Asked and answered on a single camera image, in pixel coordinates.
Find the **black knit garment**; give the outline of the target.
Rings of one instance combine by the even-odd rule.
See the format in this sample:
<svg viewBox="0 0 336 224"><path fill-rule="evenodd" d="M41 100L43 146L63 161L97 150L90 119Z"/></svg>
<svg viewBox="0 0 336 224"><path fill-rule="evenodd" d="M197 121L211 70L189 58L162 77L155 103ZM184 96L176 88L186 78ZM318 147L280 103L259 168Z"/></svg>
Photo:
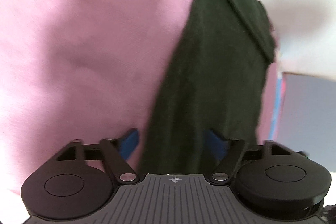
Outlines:
<svg viewBox="0 0 336 224"><path fill-rule="evenodd" d="M140 173L202 173L214 166L203 136L256 144L275 41L258 0L193 0L147 129Z"/></svg>

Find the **pink floral bed sheet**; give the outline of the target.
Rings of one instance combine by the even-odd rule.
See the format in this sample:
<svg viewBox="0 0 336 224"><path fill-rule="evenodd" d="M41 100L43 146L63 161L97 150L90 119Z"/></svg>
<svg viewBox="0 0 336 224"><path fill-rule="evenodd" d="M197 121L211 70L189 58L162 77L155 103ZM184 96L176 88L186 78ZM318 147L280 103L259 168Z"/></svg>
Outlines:
<svg viewBox="0 0 336 224"><path fill-rule="evenodd" d="M193 0L1 0L1 192L72 139L137 128L139 169Z"/></svg>

